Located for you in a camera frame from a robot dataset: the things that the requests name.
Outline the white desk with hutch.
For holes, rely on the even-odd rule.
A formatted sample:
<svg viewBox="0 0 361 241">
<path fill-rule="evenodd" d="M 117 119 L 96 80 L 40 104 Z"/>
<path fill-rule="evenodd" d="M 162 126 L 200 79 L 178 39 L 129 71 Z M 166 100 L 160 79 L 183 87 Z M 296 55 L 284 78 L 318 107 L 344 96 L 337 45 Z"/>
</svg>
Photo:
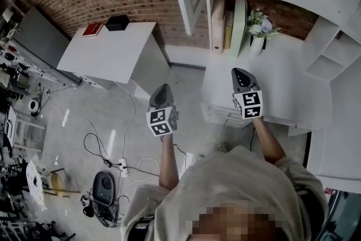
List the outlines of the white desk with hutch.
<svg viewBox="0 0 361 241">
<path fill-rule="evenodd" d="M 212 13 L 215 0 L 206 0 Z M 279 34 L 259 56 L 249 55 L 245 36 L 237 58 L 212 53 L 203 84 L 208 105 L 233 108 L 226 95 L 233 67 L 257 78 L 266 119 L 306 130 L 329 126 L 332 116 L 330 82 L 361 57 L 361 0 L 279 0 L 317 15 L 304 41 Z"/>
</svg>

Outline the person's right forearm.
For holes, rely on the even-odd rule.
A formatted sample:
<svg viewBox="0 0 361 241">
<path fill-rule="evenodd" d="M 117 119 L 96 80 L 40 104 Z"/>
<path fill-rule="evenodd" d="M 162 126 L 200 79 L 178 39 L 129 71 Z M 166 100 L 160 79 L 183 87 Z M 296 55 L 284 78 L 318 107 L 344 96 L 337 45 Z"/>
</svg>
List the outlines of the person's right forearm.
<svg viewBox="0 0 361 241">
<path fill-rule="evenodd" d="M 263 118 L 254 118 L 252 122 L 265 160 L 271 164 L 275 164 L 282 158 L 286 157 L 281 144 L 267 127 Z"/>
</svg>

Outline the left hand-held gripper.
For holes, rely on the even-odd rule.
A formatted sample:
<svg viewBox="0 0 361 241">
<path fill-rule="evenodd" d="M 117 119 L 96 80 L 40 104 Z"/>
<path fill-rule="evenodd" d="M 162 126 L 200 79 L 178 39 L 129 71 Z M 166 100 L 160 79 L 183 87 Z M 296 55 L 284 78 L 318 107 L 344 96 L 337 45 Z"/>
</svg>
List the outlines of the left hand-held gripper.
<svg viewBox="0 0 361 241">
<path fill-rule="evenodd" d="M 149 99 L 146 113 L 147 125 L 155 137 L 173 134 L 178 129 L 178 115 L 173 105 L 174 99 L 169 84 L 156 89 Z"/>
</svg>

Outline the white power strip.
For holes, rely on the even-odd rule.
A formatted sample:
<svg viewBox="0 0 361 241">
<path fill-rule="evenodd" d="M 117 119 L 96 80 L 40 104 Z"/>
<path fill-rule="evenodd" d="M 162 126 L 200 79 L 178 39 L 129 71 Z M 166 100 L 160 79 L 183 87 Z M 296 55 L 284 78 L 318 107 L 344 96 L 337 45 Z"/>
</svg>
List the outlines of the white power strip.
<svg viewBox="0 0 361 241">
<path fill-rule="evenodd" d="M 118 168 L 120 170 L 120 174 L 121 174 L 122 178 L 125 178 L 128 176 L 127 163 L 126 163 L 125 159 L 118 160 Z"/>
</svg>

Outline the dark grey oval device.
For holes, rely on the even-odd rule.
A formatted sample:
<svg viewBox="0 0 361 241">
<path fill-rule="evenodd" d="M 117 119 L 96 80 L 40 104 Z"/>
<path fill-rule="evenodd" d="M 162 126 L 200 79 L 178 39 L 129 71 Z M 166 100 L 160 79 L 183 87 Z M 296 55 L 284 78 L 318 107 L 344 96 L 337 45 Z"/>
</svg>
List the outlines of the dark grey oval device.
<svg viewBox="0 0 361 241">
<path fill-rule="evenodd" d="M 111 205 L 115 199 L 113 177 L 106 171 L 97 172 L 93 181 L 93 199 L 103 205 Z"/>
</svg>

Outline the red book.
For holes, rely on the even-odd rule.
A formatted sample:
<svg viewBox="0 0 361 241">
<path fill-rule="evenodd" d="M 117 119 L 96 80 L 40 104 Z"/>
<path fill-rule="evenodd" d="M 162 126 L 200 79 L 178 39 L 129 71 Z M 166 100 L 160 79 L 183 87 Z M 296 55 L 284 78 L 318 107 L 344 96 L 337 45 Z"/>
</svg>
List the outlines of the red book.
<svg viewBox="0 0 361 241">
<path fill-rule="evenodd" d="M 82 36 L 83 37 L 97 36 L 99 34 L 99 32 L 101 31 L 103 25 L 104 25 L 103 23 L 89 24 L 88 27 L 83 32 Z"/>
</svg>

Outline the person's beige shirt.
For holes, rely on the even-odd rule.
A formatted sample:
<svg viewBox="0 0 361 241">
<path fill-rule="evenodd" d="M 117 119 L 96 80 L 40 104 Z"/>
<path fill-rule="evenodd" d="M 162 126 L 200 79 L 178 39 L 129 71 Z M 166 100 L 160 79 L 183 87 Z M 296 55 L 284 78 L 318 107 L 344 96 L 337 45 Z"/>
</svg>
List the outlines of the person's beige shirt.
<svg viewBox="0 0 361 241">
<path fill-rule="evenodd" d="M 248 207 L 281 227 L 281 241 L 312 241 L 328 214 L 322 183 L 295 160 L 275 164 L 238 146 L 191 165 L 173 190 L 139 186 L 121 225 L 121 241 L 188 241 L 217 207 Z"/>
</svg>

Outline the pastel flower bouquet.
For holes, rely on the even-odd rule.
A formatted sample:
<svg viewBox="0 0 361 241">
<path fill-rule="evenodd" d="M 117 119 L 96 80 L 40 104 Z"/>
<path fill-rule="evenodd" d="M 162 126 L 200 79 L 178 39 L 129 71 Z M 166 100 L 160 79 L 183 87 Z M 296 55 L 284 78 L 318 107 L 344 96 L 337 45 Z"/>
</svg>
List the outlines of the pastel flower bouquet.
<svg viewBox="0 0 361 241">
<path fill-rule="evenodd" d="M 247 19 L 248 32 L 256 38 L 269 39 L 278 34 L 280 28 L 273 25 L 269 16 L 259 9 L 251 10 Z"/>
</svg>

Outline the small white drawer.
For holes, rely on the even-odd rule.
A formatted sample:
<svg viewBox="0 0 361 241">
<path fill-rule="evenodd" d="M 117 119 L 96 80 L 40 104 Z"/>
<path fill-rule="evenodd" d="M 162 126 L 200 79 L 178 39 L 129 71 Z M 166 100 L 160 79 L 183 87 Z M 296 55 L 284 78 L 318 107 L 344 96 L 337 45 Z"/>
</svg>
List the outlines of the small white drawer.
<svg viewBox="0 0 361 241">
<path fill-rule="evenodd" d="M 238 124 L 240 124 L 240 123 L 244 122 L 244 120 L 238 115 L 217 114 L 217 116 L 221 121 L 223 121 L 225 123 L 238 123 Z"/>
<path fill-rule="evenodd" d="M 224 122 L 225 126 L 232 126 L 235 128 L 243 128 L 246 123 L 244 121 L 240 121 L 240 120 L 231 120 L 231 119 L 226 119 Z"/>
<path fill-rule="evenodd" d="M 239 112 L 235 108 L 227 108 L 221 106 L 208 105 L 209 111 L 212 111 L 215 114 L 222 115 L 224 117 L 236 117 L 241 118 Z"/>
</svg>

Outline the white vase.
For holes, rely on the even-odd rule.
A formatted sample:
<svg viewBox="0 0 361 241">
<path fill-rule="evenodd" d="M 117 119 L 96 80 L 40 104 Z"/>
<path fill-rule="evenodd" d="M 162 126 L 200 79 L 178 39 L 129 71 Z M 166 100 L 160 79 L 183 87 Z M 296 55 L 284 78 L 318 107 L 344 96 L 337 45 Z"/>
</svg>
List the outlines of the white vase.
<svg viewBox="0 0 361 241">
<path fill-rule="evenodd" d="M 261 53 L 265 40 L 264 37 L 253 37 L 249 52 L 251 57 L 256 57 Z"/>
</svg>

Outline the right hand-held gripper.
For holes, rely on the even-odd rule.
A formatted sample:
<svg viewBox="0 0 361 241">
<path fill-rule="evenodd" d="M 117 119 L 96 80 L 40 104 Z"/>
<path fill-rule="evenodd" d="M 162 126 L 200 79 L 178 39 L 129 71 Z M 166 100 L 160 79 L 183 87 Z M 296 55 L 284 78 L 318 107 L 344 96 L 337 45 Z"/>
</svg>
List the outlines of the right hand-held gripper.
<svg viewBox="0 0 361 241">
<path fill-rule="evenodd" d="M 263 99 L 255 76 L 240 68 L 231 71 L 235 108 L 243 120 L 262 116 Z"/>
</svg>

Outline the white small frame rack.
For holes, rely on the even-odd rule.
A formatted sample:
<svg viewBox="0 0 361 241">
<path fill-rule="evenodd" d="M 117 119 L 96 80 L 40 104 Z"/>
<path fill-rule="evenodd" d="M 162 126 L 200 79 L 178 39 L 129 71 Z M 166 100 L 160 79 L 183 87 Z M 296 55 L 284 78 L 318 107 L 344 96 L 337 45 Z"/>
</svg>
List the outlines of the white small frame rack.
<svg viewBox="0 0 361 241">
<path fill-rule="evenodd" d="M 42 152 L 42 149 L 32 147 L 36 142 L 28 135 L 30 127 L 46 130 L 45 126 L 34 122 L 31 115 L 10 106 L 5 117 L 4 133 L 12 149 Z"/>
</svg>

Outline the white side table with drawers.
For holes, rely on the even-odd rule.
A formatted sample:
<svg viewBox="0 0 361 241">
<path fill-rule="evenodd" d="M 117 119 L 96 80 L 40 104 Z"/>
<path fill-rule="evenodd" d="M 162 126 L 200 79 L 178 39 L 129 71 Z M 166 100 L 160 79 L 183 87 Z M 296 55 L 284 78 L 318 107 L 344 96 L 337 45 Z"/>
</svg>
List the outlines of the white side table with drawers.
<svg viewBox="0 0 361 241">
<path fill-rule="evenodd" d="M 168 80 L 170 67 L 153 36 L 154 22 L 130 23 L 125 30 L 102 27 L 97 36 L 77 30 L 57 68 L 94 80 L 116 83 L 137 98 L 149 99 Z"/>
</svg>

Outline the white cluttered shelf rack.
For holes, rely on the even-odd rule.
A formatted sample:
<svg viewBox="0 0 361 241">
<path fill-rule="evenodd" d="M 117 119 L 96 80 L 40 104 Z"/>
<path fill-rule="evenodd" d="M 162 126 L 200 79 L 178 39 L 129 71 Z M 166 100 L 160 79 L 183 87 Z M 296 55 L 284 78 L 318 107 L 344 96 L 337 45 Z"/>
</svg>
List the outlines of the white cluttered shelf rack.
<svg viewBox="0 0 361 241">
<path fill-rule="evenodd" d="M 7 66 L 15 68 L 21 73 L 26 73 L 28 76 L 37 76 L 44 80 L 61 84 L 57 78 L 50 75 L 51 69 L 48 65 L 46 65 L 45 69 L 39 68 L 23 56 L 19 55 L 16 51 L 11 51 L 2 46 L 0 46 L 0 56 L 5 59 L 4 62 Z"/>
</svg>

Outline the pale yellow book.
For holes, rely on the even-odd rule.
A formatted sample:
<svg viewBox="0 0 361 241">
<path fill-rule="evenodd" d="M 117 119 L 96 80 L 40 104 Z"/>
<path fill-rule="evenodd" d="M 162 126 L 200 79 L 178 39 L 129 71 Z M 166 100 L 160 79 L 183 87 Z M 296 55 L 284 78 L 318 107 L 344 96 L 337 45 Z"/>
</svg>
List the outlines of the pale yellow book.
<svg viewBox="0 0 361 241">
<path fill-rule="evenodd" d="M 230 49 L 233 23 L 234 23 L 234 12 L 226 11 L 225 26 L 224 26 L 224 39 L 223 39 L 223 48 L 224 49 Z"/>
</svg>

